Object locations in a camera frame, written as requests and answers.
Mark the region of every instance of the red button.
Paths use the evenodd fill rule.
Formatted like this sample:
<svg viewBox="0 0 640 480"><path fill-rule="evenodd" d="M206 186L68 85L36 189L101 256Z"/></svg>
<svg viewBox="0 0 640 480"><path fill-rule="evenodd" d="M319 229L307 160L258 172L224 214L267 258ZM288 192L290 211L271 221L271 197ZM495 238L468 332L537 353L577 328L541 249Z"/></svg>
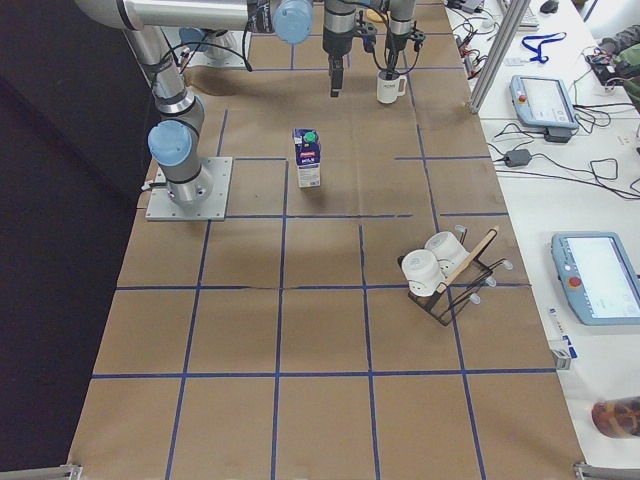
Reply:
<svg viewBox="0 0 640 480"><path fill-rule="evenodd" d="M569 278L567 283L570 287L578 288L580 285L582 285L582 280L580 280L580 277L571 277Z"/></svg>

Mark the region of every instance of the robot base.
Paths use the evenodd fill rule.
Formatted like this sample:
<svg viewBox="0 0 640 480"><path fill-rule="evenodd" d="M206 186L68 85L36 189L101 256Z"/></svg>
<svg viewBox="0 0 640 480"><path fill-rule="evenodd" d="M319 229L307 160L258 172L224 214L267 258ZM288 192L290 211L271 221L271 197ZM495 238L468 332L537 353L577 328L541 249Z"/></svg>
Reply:
<svg viewBox="0 0 640 480"><path fill-rule="evenodd" d="M166 187L155 187L151 191L146 218L150 221L224 220L229 198L229 184L233 169L232 157L209 157L202 159L202 168L213 178L211 193L192 204L175 203ZM164 183L162 170L158 169L154 182Z"/></svg>

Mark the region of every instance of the white surface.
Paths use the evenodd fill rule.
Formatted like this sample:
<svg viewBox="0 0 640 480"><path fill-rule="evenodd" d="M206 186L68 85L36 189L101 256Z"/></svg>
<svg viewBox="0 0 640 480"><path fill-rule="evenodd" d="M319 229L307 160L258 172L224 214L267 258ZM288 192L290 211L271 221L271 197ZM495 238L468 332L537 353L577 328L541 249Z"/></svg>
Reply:
<svg viewBox="0 0 640 480"><path fill-rule="evenodd" d="M485 6L500 20L495 2L486 0ZM532 10L538 12L542 3L543 0L532 0ZM458 15L448 14L452 26L460 24ZM554 15L538 15L541 28L536 34L565 31L567 38L544 45L543 54L550 57L545 65L525 61L520 66L500 68L480 110L480 118L487 142L503 152L527 140L519 135L493 139L516 118L508 88L512 75L561 78L569 88L588 70L582 53L595 44L570 0L560 0L559 11ZM482 19L473 22L480 27ZM516 35L507 57L525 60L531 57L531 52L520 45L524 35ZM488 52L491 42L487 42L487 37L490 35L476 37L471 48ZM621 88L605 92L592 73L577 84L577 93L582 104L629 101ZM568 144L551 144L540 139L524 148L531 153L544 153L572 168L588 168L590 160L615 157L619 162L619 179L609 185L628 190L629 184L640 178L640 155L635 150L640 119L632 107L609 110L620 113L614 115L609 127L596 128L590 136L581 131ZM494 159L501 157L493 149L491 154ZM497 169L507 170L503 164L498 164ZM539 157L522 171L588 178ZM640 272L640 201L625 201L604 189L564 180L502 173L498 178L547 337L554 340L559 336L558 327L548 313L554 308L578 354L571 369L559 371L558 375L585 459L598 467L640 468L640 439L610 439L599 433L591 420L591 407L597 401L640 395L640 326L587 327L579 323L557 280L551 257L554 233L613 231L620 236L636 272Z"/></svg>

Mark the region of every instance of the tablet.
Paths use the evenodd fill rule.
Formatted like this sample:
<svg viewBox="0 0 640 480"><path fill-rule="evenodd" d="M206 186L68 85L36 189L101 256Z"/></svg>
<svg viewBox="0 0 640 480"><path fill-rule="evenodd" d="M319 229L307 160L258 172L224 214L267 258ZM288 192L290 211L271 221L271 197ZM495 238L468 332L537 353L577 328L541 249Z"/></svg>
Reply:
<svg viewBox="0 0 640 480"><path fill-rule="evenodd" d="M640 282L618 235L557 233L551 252L569 305L582 323L640 324Z"/></svg>
<svg viewBox="0 0 640 480"><path fill-rule="evenodd" d="M510 90L518 120L523 125L578 128L573 104L562 80L514 75Z"/></svg>

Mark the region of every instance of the power adapter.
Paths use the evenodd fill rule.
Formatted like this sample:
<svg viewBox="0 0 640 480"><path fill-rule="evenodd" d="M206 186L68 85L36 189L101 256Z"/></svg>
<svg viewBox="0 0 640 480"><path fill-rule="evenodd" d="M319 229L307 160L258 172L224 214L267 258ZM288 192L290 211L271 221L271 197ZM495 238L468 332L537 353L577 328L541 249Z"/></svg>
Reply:
<svg viewBox="0 0 640 480"><path fill-rule="evenodd" d="M518 150L509 150L502 159L504 164L509 168L526 167L531 161L531 153L526 148Z"/></svg>
<svg viewBox="0 0 640 480"><path fill-rule="evenodd" d="M547 127L544 130L544 139L552 143L567 143L571 140L571 130L562 127Z"/></svg>

